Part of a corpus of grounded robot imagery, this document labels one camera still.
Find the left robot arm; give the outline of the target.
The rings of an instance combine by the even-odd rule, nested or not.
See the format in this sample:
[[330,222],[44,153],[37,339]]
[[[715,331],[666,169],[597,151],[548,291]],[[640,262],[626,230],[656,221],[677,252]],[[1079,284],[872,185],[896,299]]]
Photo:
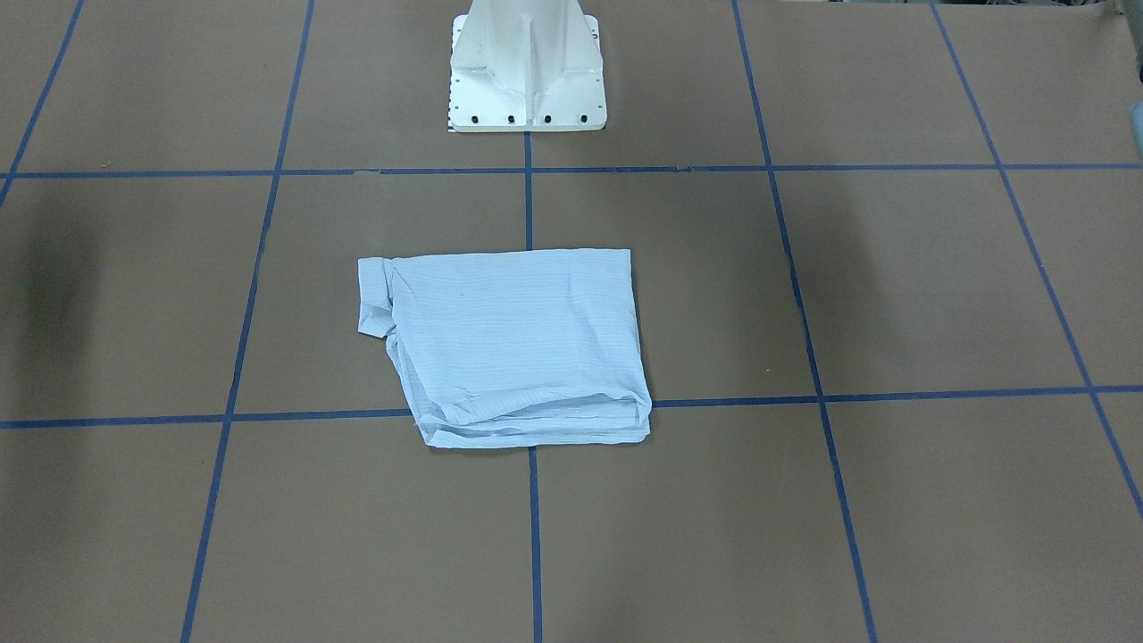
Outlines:
[[1140,155],[1142,155],[1143,150],[1143,102],[1136,102],[1128,110],[1128,119],[1130,119],[1132,138],[1134,138],[1135,146],[1140,150]]

